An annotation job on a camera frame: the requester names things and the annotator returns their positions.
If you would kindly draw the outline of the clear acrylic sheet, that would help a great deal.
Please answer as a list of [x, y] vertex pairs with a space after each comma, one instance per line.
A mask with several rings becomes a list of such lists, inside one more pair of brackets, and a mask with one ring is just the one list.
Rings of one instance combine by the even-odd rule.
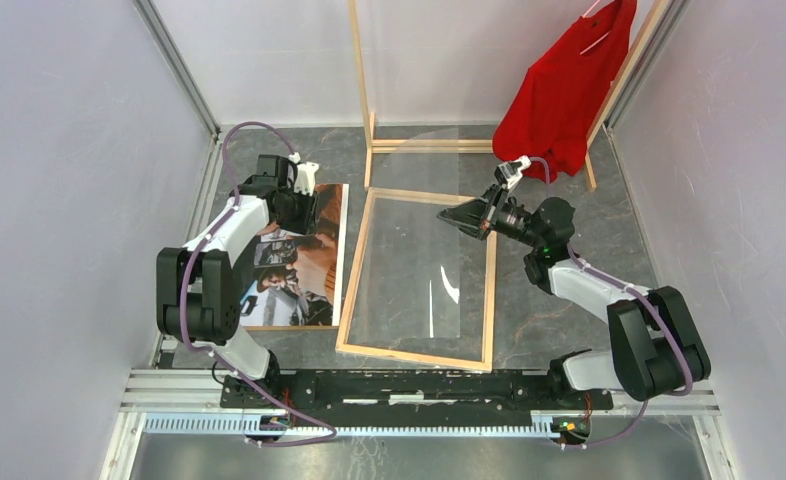
[[[377, 156], [373, 187], [458, 193], [458, 155], [417, 149], [421, 141], [458, 136], [455, 128], [430, 131]], [[437, 218], [442, 208], [423, 199], [374, 197], [351, 343], [405, 350], [410, 340], [460, 337], [460, 246], [455, 230]]]

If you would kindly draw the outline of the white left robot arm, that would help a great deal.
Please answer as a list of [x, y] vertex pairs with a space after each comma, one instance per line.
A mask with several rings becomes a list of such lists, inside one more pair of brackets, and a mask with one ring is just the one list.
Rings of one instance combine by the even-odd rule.
[[259, 156], [255, 173], [235, 186], [215, 220], [183, 246], [165, 247], [156, 257], [158, 331], [211, 355], [245, 380], [245, 394], [259, 407], [281, 399], [283, 381], [274, 355], [240, 328], [235, 266], [269, 225], [314, 232], [318, 169], [296, 153]]

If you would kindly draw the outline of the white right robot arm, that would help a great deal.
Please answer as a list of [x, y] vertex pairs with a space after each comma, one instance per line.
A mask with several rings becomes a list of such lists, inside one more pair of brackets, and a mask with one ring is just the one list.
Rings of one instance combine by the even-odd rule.
[[472, 238], [491, 233], [530, 247], [529, 282], [603, 321], [606, 351], [578, 351], [551, 362], [549, 400], [571, 408], [589, 390], [622, 391], [636, 401], [685, 396], [711, 376], [710, 357], [683, 294], [671, 286], [646, 288], [607, 274], [572, 248], [575, 210], [558, 197], [529, 211], [499, 185], [437, 217]]

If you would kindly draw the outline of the white wooden picture frame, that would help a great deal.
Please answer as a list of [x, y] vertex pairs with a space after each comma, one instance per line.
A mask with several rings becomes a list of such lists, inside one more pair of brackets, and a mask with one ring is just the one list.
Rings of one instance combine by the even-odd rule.
[[369, 217], [373, 199], [400, 198], [408, 201], [425, 200], [442, 205], [442, 210], [467, 201], [467, 197], [452, 194], [416, 193], [371, 187], [357, 237], [348, 286], [344, 297], [339, 323], [336, 350], [339, 353], [363, 355], [381, 359], [408, 362], [422, 366], [466, 371], [489, 372], [493, 368], [494, 310], [497, 236], [490, 234], [485, 240], [469, 238], [455, 230], [460, 246], [460, 300], [461, 335], [457, 339], [424, 339], [408, 341], [407, 349], [353, 344], [349, 340], [352, 317], [356, 305], [362, 262], [367, 245]]

